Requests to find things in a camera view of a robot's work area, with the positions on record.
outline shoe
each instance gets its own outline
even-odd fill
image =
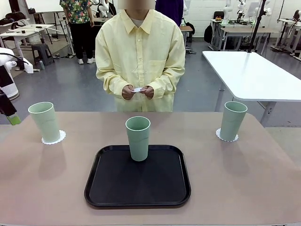
[[[88,59],[88,61],[87,61],[87,64],[93,64],[93,63],[95,63],[95,58],[91,58],[91,59]]]
[[[83,59],[78,59],[78,60],[77,60],[77,63],[78,63],[79,65],[83,65],[83,64],[84,64],[84,61],[83,61]]]

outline hand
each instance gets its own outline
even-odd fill
[[[154,97],[154,89],[151,86],[144,86],[140,93],[143,93],[148,99],[152,99]]]
[[[134,96],[134,92],[132,92],[134,90],[132,85],[127,85],[122,89],[122,97],[125,100],[130,100],[132,99],[132,97]]]

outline person in purple shirt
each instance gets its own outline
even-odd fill
[[[175,21],[180,26],[183,17],[183,0],[157,0],[156,10]]]

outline person's right hand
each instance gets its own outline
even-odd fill
[[[132,99],[132,97],[134,96],[134,92],[132,92],[134,90],[134,87],[132,85],[127,85],[122,89],[122,97],[125,100],[130,100]]]

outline tray rim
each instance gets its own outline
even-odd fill
[[[103,153],[112,150],[113,146],[128,147],[129,148],[129,145],[108,145],[108,146],[105,146],[105,147],[101,148],[97,152],[97,154],[94,158],[93,164],[92,164],[91,171],[89,173],[89,177],[88,177],[88,180],[87,180],[85,190],[84,190],[85,199],[90,205],[92,205],[93,207],[98,207],[98,208],[114,208],[114,207],[115,208],[120,208],[120,207],[125,207],[125,208],[128,208],[128,207],[132,207],[132,208],[150,207],[150,208],[152,208],[153,207],[153,208],[157,208],[157,207],[160,207],[160,206],[163,207],[163,208],[168,208],[168,207],[180,207],[180,206],[184,205],[189,200],[189,198],[191,196],[191,186],[190,186],[190,180],[189,180],[187,167],[186,167],[186,161],[185,161],[185,157],[184,157],[183,152],[179,148],[177,148],[176,146],[173,146],[173,145],[149,145],[149,150],[151,150],[154,147],[158,147],[158,146],[159,147],[169,147],[168,149],[170,149],[172,147],[179,154],[180,162],[181,162],[181,165],[182,165],[182,173],[183,173],[184,183],[185,183],[185,187],[186,187],[186,195],[183,198],[183,200],[181,200],[177,204],[151,204],[151,205],[149,205],[149,204],[125,204],[125,205],[124,204],[97,204],[97,203],[94,203],[93,201],[91,201],[91,199],[89,197],[89,194],[90,194],[91,185],[92,185],[93,180],[94,180],[95,172],[98,168],[98,162],[100,160],[100,156]]]

